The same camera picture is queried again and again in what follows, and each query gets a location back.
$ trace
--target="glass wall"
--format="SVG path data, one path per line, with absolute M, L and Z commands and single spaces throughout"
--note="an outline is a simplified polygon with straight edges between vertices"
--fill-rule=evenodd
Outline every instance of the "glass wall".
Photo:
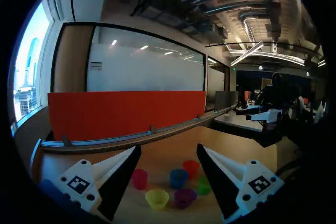
M 203 91 L 203 58 L 163 39 L 96 27 L 87 91 Z
M 213 110 L 215 107 L 216 91 L 228 90 L 230 71 L 227 66 L 213 59 L 207 58 L 207 102 L 206 111 Z
M 40 3 L 26 27 L 16 57 L 13 98 L 17 121 L 40 106 L 36 76 L 41 67 L 42 43 L 50 25 Z

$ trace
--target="pink cup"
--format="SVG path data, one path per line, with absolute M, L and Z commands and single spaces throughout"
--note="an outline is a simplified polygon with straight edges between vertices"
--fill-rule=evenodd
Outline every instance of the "pink cup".
M 148 173 L 141 169 L 135 169 L 132 175 L 132 182 L 136 189 L 144 190 L 147 186 Z

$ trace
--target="screw hole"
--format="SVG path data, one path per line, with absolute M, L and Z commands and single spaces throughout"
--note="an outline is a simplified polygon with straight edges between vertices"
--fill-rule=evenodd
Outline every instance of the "screw hole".
M 87 195 L 87 200 L 93 201 L 95 199 L 95 196 L 93 194 L 88 194 Z
M 81 203 L 79 202 L 79 201 L 73 201 L 72 203 L 74 203 L 75 204 L 75 206 L 78 206 L 78 207 L 81 207 Z
M 243 196 L 243 200 L 244 200 L 244 201 L 248 201 L 248 200 L 250 200 L 250 198 L 251 198 L 251 196 L 250 196 L 249 194 L 245 194 L 245 195 Z

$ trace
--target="orange panel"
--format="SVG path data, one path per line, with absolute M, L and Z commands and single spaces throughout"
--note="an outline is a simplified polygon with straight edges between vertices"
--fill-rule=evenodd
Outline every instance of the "orange panel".
M 120 137 L 179 124 L 204 113 L 204 91 L 48 93 L 55 140 Z

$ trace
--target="exposed ceiling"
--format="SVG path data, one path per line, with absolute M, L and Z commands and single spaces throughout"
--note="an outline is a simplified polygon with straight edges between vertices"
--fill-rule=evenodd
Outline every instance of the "exposed ceiling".
M 136 6 L 138 2 L 142 0 L 119 0 L 121 3 L 132 4 Z M 183 32 L 189 32 L 189 35 L 200 42 L 203 42 L 204 45 L 213 45 L 216 43 L 239 43 L 231 44 L 229 46 L 223 47 L 223 50 L 228 49 L 248 49 L 252 46 L 251 43 L 242 43 L 251 41 L 251 36 L 246 32 L 246 27 L 240 19 L 240 14 L 242 11 L 265 11 L 265 8 L 248 8 L 248 9 L 238 9 L 232 11 L 224 11 L 216 13 L 215 15 L 203 15 L 202 18 L 211 20 L 211 23 L 218 27 L 223 27 L 224 30 L 216 30 L 216 34 L 220 33 L 224 35 L 222 37 L 213 36 L 213 32 L 195 32 L 193 31 L 193 25 L 190 27 L 183 26 L 187 22 L 192 24 L 193 18 L 199 16 L 186 15 L 186 18 L 181 18 L 181 13 L 188 12 L 190 10 L 190 5 L 185 4 L 185 0 L 151 0 L 148 4 L 144 6 L 137 15 L 142 15 L 143 17 L 150 18 L 154 21 L 164 23 L 169 26 L 173 26 L 177 29 L 180 29 Z M 201 10 L 205 13 L 208 10 L 218 8 L 223 5 L 230 5 L 235 3 L 249 3 L 262 2 L 265 0 L 209 0 L 203 3 L 202 6 L 198 8 L 198 11 Z M 308 60 L 309 64 L 306 66 L 298 66 L 290 62 L 284 62 L 279 59 L 274 58 L 264 58 L 260 56 L 251 56 L 248 60 L 244 60 L 244 63 L 257 65 L 259 63 L 266 62 L 268 65 L 274 65 L 274 69 L 280 67 L 299 67 L 312 69 L 316 74 L 323 75 L 321 67 L 318 68 L 316 63 L 323 60 L 323 51 L 322 47 L 319 45 L 319 37 L 316 32 L 316 28 L 313 25 L 309 14 L 305 10 L 303 4 L 300 0 L 272 0 L 273 2 L 279 3 L 280 11 L 278 12 L 278 22 L 280 24 L 280 31 L 278 37 L 276 37 L 276 42 L 279 42 L 278 53 L 299 57 L 303 60 Z M 256 42 L 262 40 L 264 42 L 274 42 L 274 33 L 272 33 L 271 19 L 264 18 L 263 16 L 259 18 L 246 20 L 251 33 Z M 265 44 L 263 50 L 270 51 L 271 44 Z

